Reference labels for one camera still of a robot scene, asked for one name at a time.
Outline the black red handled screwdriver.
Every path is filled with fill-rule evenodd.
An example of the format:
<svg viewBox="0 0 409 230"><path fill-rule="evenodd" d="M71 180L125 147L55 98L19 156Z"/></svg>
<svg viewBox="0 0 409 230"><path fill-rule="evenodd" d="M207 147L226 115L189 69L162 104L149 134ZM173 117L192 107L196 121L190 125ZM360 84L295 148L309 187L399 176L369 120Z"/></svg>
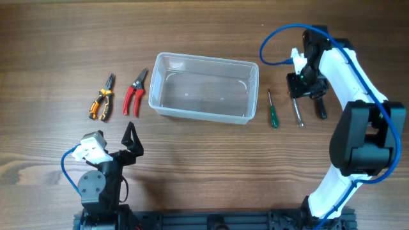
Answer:
<svg viewBox="0 0 409 230"><path fill-rule="evenodd" d="M323 103L322 97L316 99L316 112L320 119L327 119L327 110Z"/></svg>

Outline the silver socket wrench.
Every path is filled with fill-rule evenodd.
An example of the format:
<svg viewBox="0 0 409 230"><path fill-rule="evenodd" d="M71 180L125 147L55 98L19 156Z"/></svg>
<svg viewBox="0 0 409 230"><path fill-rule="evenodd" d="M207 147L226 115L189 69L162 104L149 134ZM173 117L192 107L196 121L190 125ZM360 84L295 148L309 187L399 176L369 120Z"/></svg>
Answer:
<svg viewBox="0 0 409 230"><path fill-rule="evenodd" d="M297 100L295 98L293 98L292 102L293 102L295 114L296 114L296 117L297 117L298 125L299 125L300 128L303 128L304 127L304 122L303 122L302 117L301 117L301 113L300 113L300 110L299 110L299 107L298 107L298 104L297 104Z"/></svg>

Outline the green handled screwdriver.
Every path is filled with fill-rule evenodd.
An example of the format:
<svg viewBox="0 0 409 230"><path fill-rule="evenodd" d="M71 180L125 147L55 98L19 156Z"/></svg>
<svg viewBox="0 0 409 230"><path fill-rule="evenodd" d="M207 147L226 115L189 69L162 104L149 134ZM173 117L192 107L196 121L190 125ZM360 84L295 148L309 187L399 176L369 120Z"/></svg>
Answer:
<svg viewBox="0 0 409 230"><path fill-rule="evenodd" d="M271 124L274 128L278 128L279 127L279 121L277 118L277 114L275 111L275 107L272 103L272 97L271 97L271 92L268 89L268 99L269 99L269 104L270 104L270 115L271 115Z"/></svg>

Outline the red handled cutters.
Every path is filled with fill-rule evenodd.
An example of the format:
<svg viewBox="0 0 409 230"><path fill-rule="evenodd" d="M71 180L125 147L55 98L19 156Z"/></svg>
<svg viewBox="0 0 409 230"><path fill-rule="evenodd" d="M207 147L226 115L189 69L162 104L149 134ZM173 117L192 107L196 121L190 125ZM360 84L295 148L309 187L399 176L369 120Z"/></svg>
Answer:
<svg viewBox="0 0 409 230"><path fill-rule="evenodd" d="M123 103L123 114L129 115L130 113L130 102L133 96L135 96L134 106L133 106L133 115L139 117L139 107L141 103L141 98L145 94L144 90L144 80L148 73L148 69L143 69L136 80L128 87L127 93L125 95Z"/></svg>

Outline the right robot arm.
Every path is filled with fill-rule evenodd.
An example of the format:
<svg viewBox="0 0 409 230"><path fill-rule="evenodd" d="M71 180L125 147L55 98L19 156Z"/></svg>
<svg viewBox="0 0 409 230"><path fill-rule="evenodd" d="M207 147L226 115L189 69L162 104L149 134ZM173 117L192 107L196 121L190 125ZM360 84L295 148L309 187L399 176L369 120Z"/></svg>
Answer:
<svg viewBox="0 0 409 230"><path fill-rule="evenodd" d="M287 76L292 99L321 102L334 90L343 113L329 144L331 165L299 211L299 226L324 229L343 217L343 207L363 184L388 178L402 154L406 109L390 102L371 83L349 40L333 38L326 26L304 25L304 52L291 51Z"/></svg>

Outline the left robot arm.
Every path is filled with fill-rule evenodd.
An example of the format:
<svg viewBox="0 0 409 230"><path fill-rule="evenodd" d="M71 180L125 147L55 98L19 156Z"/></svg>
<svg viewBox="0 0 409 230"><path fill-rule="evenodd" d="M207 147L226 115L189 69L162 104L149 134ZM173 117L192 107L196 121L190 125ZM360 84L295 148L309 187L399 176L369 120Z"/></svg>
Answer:
<svg viewBox="0 0 409 230"><path fill-rule="evenodd" d="M109 153L103 132L99 130L84 135L72 153L77 161L85 159L94 167L84 173L77 184L83 210L74 217L74 229L143 228L129 205L120 199L121 184L129 188L123 168L135 164L136 158L144 155L132 122L127 125L121 143L126 149Z"/></svg>

